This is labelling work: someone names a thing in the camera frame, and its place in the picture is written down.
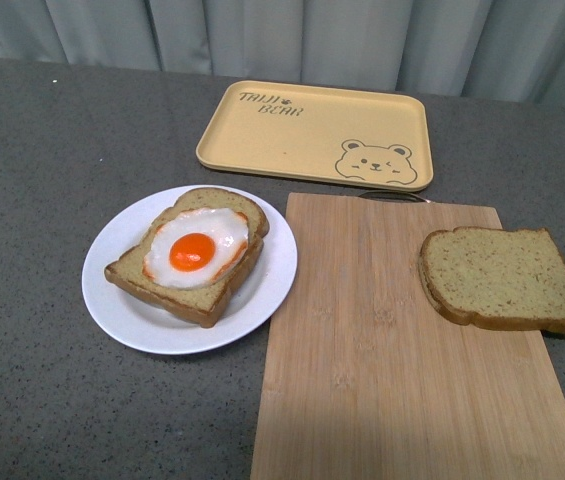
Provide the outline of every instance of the bear face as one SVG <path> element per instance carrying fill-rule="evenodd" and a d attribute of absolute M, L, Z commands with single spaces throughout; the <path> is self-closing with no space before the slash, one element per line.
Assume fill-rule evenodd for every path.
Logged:
<path fill-rule="evenodd" d="M 377 147 L 359 140 L 342 143 L 344 154 L 335 163 L 337 172 L 346 178 L 359 178 L 373 183 L 408 185 L 418 178 L 411 166 L 411 150 L 404 145 Z"/>

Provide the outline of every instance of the gray curtain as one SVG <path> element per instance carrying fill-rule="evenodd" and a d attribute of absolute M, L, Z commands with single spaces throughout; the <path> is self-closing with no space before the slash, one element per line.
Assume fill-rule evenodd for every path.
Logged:
<path fill-rule="evenodd" d="M 0 0 L 0 57 L 565 105 L 565 0 Z"/>

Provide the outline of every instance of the bread slice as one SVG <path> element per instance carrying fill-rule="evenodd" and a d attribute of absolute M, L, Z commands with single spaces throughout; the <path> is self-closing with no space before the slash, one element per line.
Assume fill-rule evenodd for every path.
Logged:
<path fill-rule="evenodd" d="M 248 219 L 249 245 L 236 267 L 218 282 L 192 290 L 158 285 L 142 274 L 144 256 L 151 249 L 157 229 L 179 213 L 196 208 L 231 208 Z M 148 303 L 159 305 L 177 317 L 213 327 L 224 313 L 235 292 L 249 276 L 260 256 L 269 222 L 260 206 L 238 193 L 221 188 L 202 187 L 189 190 L 164 210 L 148 228 L 140 243 L 104 269 L 106 279 Z"/>
<path fill-rule="evenodd" d="M 565 262 L 546 229 L 435 231 L 418 268 L 427 298 L 454 323 L 565 334 Z"/>

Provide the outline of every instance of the orange yolk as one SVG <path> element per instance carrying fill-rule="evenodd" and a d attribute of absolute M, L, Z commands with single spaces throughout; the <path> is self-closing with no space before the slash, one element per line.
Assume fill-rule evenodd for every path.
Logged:
<path fill-rule="evenodd" d="M 215 242 L 203 233 L 189 233 L 180 237 L 171 247 L 169 262 L 181 272 L 192 272 L 204 267 L 215 255 Z"/>

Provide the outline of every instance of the yellow tray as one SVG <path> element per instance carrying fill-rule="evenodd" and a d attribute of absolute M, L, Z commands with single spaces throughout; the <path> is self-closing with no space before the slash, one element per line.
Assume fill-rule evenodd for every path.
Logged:
<path fill-rule="evenodd" d="M 196 154 L 217 170 L 389 190 L 433 179 L 424 105 L 405 95 L 240 81 Z"/>

